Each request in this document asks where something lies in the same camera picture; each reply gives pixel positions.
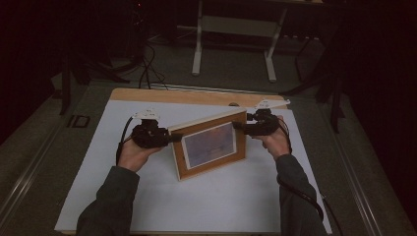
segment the picture frame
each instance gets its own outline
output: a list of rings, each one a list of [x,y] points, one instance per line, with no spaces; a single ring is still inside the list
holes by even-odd
[[[178,180],[245,158],[246,136],[232,122],[246,124],[246,109],[239,107],[167,128],[170,135],[182,135],[181,142],[172,143]]]

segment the hand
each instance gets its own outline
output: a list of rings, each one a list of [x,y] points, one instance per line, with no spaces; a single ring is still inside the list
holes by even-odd
[[[129,140],[122,147],[117,165],[138,172],[147,163],[149,156],[160,150],[162,147],[141,148],[133,140]]]
[[[281,127],[286,127],[283,122],[283,117],[280,115],[277,117]],[[264,148],[268,149],[268,152],[272,155],[274,160],[277,160],[282,155],[290,153],[289,143],[281,129],[277,129],[275,132],[268,136],[253,136],[252,138],[261,140],[263,142]]]

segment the white board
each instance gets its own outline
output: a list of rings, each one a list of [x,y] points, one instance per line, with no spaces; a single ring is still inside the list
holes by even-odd
[[[169,127],[219,112],[231,106],[138,101],[108,101],[84,162],[68,194],[55,230],[75,231],[78,216],[92,201],[112,165],[129,117],[153,107],[159,127]],[[291,110],[273,109],[288,125],[293,147],[310,183],[317,188],[307,153]],[[134,120],[127,135],[140,120]],[[280,232],[279,188],[272,157],[258,140],[247,138],[244,160],[184,181],[178,181],[172,146],[149,158],[134,201],[132,232],[276,233]],[[319,205],[324,208],[318,194]],[[325,228],[331,229],[325,211]]]

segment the cable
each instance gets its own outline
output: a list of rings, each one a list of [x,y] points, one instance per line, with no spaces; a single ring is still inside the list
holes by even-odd
[[[285,135],[285,139],[286,139],[286,140],[287,140],[287,142],[288,142],[289,152],[290,152],[290,153],[292,153],[292,146],[291,146],[291,140],[289,139],[289,130],[288,130],[288,126],[286,125],[286,123],[284,122],[284,120],[279,119],[279,118],[278,118],[278,120],[280,121],[280,122],[278,122],[278,129],[281,129],[281,130],[282,130],[282,132],[284,133],[284,135]]]
[[[123,73],[123,74],[121,74],[120,76],[121,76],[121,77],[128,76],[128,75],[130,75],[130,74],[132,74],[132,73],[134,73],[134,72],[138,71],[138,70],[139,70],[139,68],[141,68],[141,67],[142,67],[142,65],[138,65],[138,66],[137,66],[137,67],[135,67],[134,69],[132,69],[132,70],[130,70],[130,71],[127,71],[126,73]]]
[[[280,186],[284,187],[288,191],[292,192],[293,194],[297,195],[301,199],[303,199],[303,200],[307,201],[309,204],[311,204],[316,209],[316,211],[318,212],[320,219],[323,221],[323,219],[325,218],[325,215],[323,213],[323,210],[322,210],[322,208],[317,204],[317,202],[313,198],[311,198],[307,194],[305,194],[305,193],[303,193],[303,192],[301,192],[301,191],[293,188],[289,184],[283,182],[279,177],[277,177],[276,180],[278,181],[278,184]]]
[[[141,65],[140,56],[134,56],[134,58],[128,64],[120,66],[120,67],[108,68],[107,70],[114,72],[114,73],[121,73],[121,72],[126,72],[129,70],[137,69],[138,67],[140,67],[140,65]]]
[[[186,37],[186,36],[188,36],[188,35],[192,34],[193,32],[197,32],[197,30],[196,30],[196,29],[190,30],[189,32],[186,32],[186,33],[184,33],[184,34],[182,34],[182,35],[180,35],[180,36],[177,36],[177,39],[180,39],[180,38]]]
[[[123,129],[122,138],[120,139],[120,143],[116,150],[116,165],[117,163],[119,163],[120,154],[122,153],[122,146],[131,139],[131,138],[128,138],[127,140],[125,140],[125,136],[126,136],[126,131],[128,130],[128,127],[132,120],[133,118],[130,117],[128,122],[126,122],[125,129]]]
[[[320,195],[322,196],[323,203],[328,208],[328,211],[330,212],[331,217],[333,218],[334,223],[336,224],[336,227],[337,227],[337,230],[340,233],[340,236],[343,236],[343,231],[341,230],[341,227],[340,227],[340,224],[339,224],[339,222],[336,218],[336,215],[334,214],[333,210],[331,209],[330,205],[328,204],[328,201],[326,200],[327,197],[325,195],[323,195],[322,192],[320,192]]]
[[[151,89],[151,87],[150,87],[150,80],[149,80],[149,69],[150,69],[155,74],[155,76],[157,77],[157,79],[158,79],[158,82],[157,83],[163,84],[165,86],[165,88],[168,90],[168,87],[163,82],[165,80],[165,76],[163,74],[157,72],[155,70],[155,68],[153,67],[153,65],[152,65],[153,59],[155,57],[155,50],[154,50],[154,48],[152,46],[150,46],[148,43],[146,43],[146,46],[148,48],[150,48],[152,54],[151,54],[150,60],[148,60],[146,57],[144,57],[145,69],[142,72],[141,77],[139,79],[139,89],[142,86],[142,82],[143,82],[144,77],[147,78],[148,88]]]

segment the black device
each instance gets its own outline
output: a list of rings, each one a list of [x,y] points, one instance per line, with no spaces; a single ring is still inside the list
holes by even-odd
[[[248,121],[255,120],[257,122],[255,124],[242,124],[240,122],[233,122],[233,128],[237,130],[243,130],[243,133],[249,136],[268,136],[275,132],[277,129],[282,129],[285,138],[288,141],[289,151],[290,153],[292,152],[288,127],[282,120],[279,122],[279,118],[272,114],[270,109],[263,108],[258,109],[254,114],[247,113],[246,119]]]
[[[126,131],[133,117],[129,118],[123,130],[122,139],[116,151],[116,164],[119,162],[120,154],[122,153],[122,146],[129,140],[133,140],[140,148],[161,148],[168,146],[172,142],[180,142],[182,135],[169,135],[165,128],[159,128],[158,122],[154,119],[142,119],[142,124],[137,125],[133,130],[131,136],[125,140]]]

